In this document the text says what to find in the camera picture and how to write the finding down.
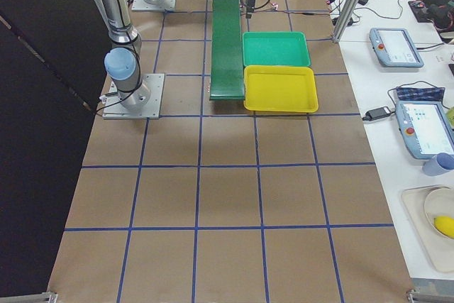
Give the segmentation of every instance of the blue cup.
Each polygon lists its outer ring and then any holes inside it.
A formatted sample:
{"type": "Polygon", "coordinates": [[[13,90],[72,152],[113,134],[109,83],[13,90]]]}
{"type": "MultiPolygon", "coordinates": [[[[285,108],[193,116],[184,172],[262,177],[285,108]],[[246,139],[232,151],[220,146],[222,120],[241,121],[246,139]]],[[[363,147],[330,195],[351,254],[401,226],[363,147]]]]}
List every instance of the blue cup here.
{"type": "Polygon", "coordinates": [[[435,155],[423,166],[424,174],[431,177],[445,174],[450,170],[454,170],[454,158],[447,153],[439,153],[435,155]]]}

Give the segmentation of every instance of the yellow bin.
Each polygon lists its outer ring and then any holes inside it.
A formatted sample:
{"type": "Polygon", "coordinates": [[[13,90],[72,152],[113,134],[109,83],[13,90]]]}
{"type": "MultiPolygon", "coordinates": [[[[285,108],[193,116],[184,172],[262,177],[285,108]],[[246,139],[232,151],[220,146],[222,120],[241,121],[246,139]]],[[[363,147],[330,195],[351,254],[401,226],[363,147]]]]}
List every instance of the yellow bin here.
{"type": "Polygon", "coordinates": [[[244,73],[246,109],[314,113],[319,108],[310,67],[248,65],[244,73]]]}

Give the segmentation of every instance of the tablet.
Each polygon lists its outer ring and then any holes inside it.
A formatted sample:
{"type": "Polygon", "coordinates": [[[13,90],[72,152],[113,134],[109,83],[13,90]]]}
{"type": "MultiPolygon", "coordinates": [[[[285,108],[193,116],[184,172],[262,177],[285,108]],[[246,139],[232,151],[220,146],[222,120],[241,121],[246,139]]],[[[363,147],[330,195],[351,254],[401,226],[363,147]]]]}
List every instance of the tablet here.
{"type": "Polygon", "coordinates": [[[398,101],[396,117],[409,152],[416,159],[454,155],[454,134],[437,101],[398,101]]]}
{"type": "Polygon", "coordinates": [[[423,67],[424,62],[404,28],[371,28],[370,41],[385,67],[423,67]]]}

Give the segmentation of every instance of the dark green board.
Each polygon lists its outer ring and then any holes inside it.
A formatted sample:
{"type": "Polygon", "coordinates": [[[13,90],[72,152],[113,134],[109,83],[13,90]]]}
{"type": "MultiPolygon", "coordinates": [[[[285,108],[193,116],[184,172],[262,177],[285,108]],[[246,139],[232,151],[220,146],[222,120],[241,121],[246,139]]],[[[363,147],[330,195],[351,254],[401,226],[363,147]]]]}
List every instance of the dark green board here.
{"type": "Polygon", "coordinates": [[[213,0],[210,100],[244,99],[238,0],[213,0]]]}

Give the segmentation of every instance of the white mounting plate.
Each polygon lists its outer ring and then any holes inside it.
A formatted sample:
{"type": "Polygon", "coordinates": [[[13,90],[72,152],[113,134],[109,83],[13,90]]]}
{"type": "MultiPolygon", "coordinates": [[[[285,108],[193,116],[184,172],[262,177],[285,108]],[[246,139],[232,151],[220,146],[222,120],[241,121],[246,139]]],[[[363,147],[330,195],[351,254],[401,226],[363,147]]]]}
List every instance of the white mounting plate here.
{"type": "MultiPolygon", "coordinates": [[[[148,89],[151,91],[148,102],[142,107],[140,111],[129,111],[121,103],[118,102],[117,96],[107,98],[106,106],[115,104],[108,108],[105,108],[102,114],[103,119],[158,119],[161,109],[162,91],[164,89],[164,78],[165,74],[143,74],[144,83],[148,85],[148,89]]],[[[116,92],[116,86],[112,82],[109,92],[116,92]]]]}
{"type": "Polygon", "coordinates": [[[132,11],[135,12],[166,12],[175,11],[177,0],[161,0],[156,4],[149,4],[144,0],[134,0],[132,11]]]}

